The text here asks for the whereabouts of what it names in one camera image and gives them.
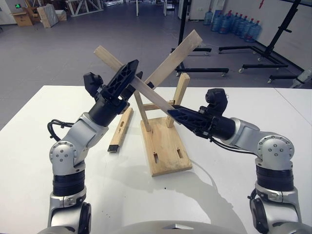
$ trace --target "cardboard box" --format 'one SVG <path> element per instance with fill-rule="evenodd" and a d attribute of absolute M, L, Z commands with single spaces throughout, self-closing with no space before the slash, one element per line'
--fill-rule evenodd
<path fill-rule="evenodd" d="M 14 19 L 15 19 L 15 21 L 19 27 L 33 26 L 34 25 L 31 18 L 30 18 L 30 15 L 25 11 L 20 12 L 20 13 L 12 13 L 11 15 L 14 17 Z"/>
<path fill-rule="evenodd" d="M 43 7 L 38 7 L 37 11 L 45 28 L 51 28 L 59 21 L 57 14 L 55 13 L 54 6 L 51 4 L 47 4 Z"/>
<path fill-rule="evenodd" d="M 59 21 L 67 21 L 66 12 L 64 10 L 55 10 Z"/>

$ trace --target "white table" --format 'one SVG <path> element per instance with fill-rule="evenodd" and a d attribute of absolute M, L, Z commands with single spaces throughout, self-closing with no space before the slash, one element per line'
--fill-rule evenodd
<path fill-rule="evenodd" d="M 187 88 L 182 105 L 195 110 L 207 105 L 207 89 Z M 299 190 L 303 222 L 312 225 L 311 125 L 275 89 L 225 90 L 229 104 L 224 116 L 282 134 L 295 145 L 294 183 Z M 169 100 L 175 89 L 156 91 Z M 152 178 L 140 114 L 134 98 L 130 103 L 134 115 L 120 152 L 107 152 L 117 117 L 86 159 L 86 201 L 92 204 L 92 233 L 109 233 L 149 220 L 199 221 L 242 234 L 258 233 L 246 198 L 256 181 L 254 156 L 225 151 L 176 125 L 193 168 Z M 83 87 L 44 86 L 1 130 L 0 233 L 33 234 L 46 227 L 52 191 L 48 153 L 54 144 L 46 125 L 53 118 L 75 121 L 93 104 Z M 148 112 L 148 117 L 160 116 L 164 114 L 159 110 Z M 63 136 L 65 131 L 56 132 Z"/>

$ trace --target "wooden base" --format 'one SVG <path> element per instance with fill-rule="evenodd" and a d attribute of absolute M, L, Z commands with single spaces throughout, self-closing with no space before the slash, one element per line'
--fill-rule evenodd
<path fill-rule="evenodd" d="M 152 176 L 184 171 L 192 168 L 176 128 L 167 128 L 166 117 L 149 119 L 151 131 L 143 121 L 141 129 Z"/>

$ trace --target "wooden post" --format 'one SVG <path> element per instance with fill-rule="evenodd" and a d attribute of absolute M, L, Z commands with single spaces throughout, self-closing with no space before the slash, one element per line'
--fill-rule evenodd
<path fill-rule="evenodd" d="M 138 91 L 135 91 L 134 95 L 135 95 L 135 98 L 136 98 L 136 103 L 137 103 L 138 110 L 140 111 L 140 114 L 142 116 L 142 120 L 143 120 L 145 129 L 146 129 L 147 132 L 149 132 L 149 131 L 151 131 L 151 126 L 150 126 L 150 124 L 148 122 L 148 119 L 147 119 L 147 116 L 146 116 L 146 113 L 145 113 L 145 110 L 144 110 L 144 107 L 143 107 L 143 102 L 142 102 L 142 99 L 141 99 L 141 95 L 140 95 L 140 93 Z"/>
<path fill-rule="evenodd" d="M 186 90 L 187 85 L 190 82 L 190 76 L 187 73 L 182 73 L 177 84 L 175 95 L 174 95 L 174 102 L 175 105 L 180 105 Z M 168 128 L 172 128 L 174 125 L 174 120 L 170 116 L 167 116 L 166 125 Z"/>

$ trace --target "circular joint cover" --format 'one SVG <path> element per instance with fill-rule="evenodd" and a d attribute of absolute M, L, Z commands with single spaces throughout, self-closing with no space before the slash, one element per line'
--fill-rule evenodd
<path fill-rule="evenodd" d="M 77 156 L 77 149 L 75 146 L 68 141 L 59 141 L 55 143 L 50 150 L 50 161 L 52 162 L 54 158 L 66 159 L 73 155 Z"/>
<path fill-rule="evenodd" d="M 258 142 L 258 153 L 263 159 L 263 154 L 269 156 L 288 156 L 293 157 L 293 144 L 285 137 L 279 135 L 270 135 L 262 138 Z"/>

